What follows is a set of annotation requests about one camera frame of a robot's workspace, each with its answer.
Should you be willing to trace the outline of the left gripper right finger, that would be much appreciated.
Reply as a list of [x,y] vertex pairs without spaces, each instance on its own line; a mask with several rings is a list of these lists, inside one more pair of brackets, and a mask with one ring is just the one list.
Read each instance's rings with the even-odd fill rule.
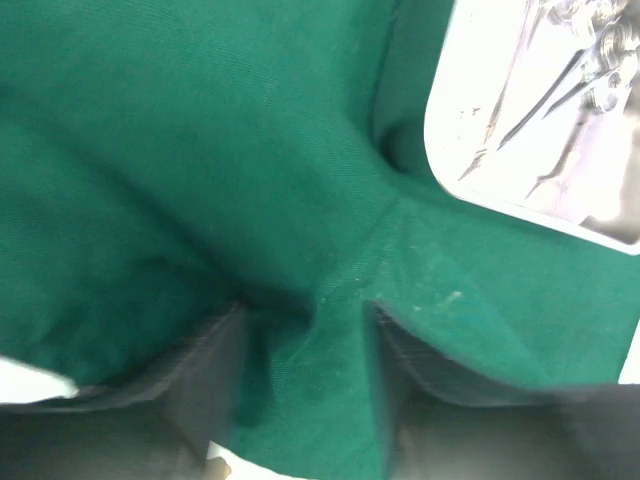
[[483,375],[367,304],[390,479],[636,479],[639,388],[521,388]]

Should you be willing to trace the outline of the stainless steel instrument tray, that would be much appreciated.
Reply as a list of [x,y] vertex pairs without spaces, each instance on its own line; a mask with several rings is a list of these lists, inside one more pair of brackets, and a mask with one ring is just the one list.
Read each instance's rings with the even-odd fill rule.
[[458,1],[424,119],[452,196],[639,251],[639,5]]

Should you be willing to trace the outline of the dark green surgical cloth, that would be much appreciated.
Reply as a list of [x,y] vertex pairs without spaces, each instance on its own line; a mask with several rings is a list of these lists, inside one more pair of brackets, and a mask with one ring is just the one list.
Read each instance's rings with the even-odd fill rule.
[[448,1],[5,1],[1,350],[92,386],[232,303],[231,445],[381,479],[373,307],[520,387],[614,382],[639,263],[447,195]]

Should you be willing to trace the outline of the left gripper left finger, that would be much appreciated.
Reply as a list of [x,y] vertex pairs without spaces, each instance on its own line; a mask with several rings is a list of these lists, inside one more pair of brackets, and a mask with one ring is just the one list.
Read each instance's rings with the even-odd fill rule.
[[207,454],[229,434],[247,341],[232,305],[106,386],[2,407],[2,478],[215,477]]

